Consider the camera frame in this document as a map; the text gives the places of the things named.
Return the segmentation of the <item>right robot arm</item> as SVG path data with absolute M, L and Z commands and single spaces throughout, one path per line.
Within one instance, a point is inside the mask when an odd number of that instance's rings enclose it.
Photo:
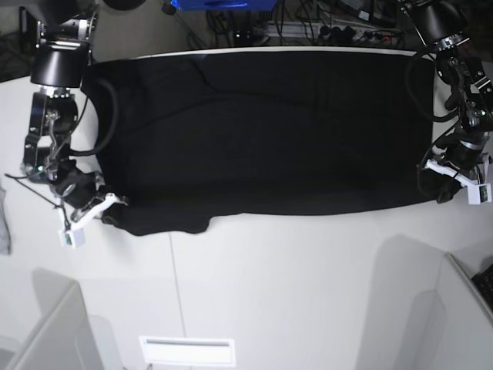
M 94 1 L 3 1 L 18 6 L 36 21 L 31 82 L 29 131 L 25 138 L 22 176 L 45 184 L 62 202 L 76 210 L 101 204 L 100 173 L 81 171 L 71 138 L 80 123 L 73 89 L 82 84 L 92 61 L 92 39 L 99 10 Z

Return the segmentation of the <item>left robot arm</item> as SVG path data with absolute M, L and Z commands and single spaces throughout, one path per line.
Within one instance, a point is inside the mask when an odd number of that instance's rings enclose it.
M 404 75 L 405 85 L 418 111 L 434 123 L 457 119 L 452 133 L 440 139 L 444 155 L 438 164 L 471 172 L 479 163 L 492 132 L 492 82 L 481 59 L 473 53 L 466 33 L 468 21 L 459 5 L 450 1 L 403 1 L 402 11 L 413 23 L 423 48 L 411 57 Z M 437 116 L 425 109 L 411 88 L 411 72 L 424 56 L 435 56 L 434 65 L 442 81 L 450 86 L 445 102 L 448 113 Z

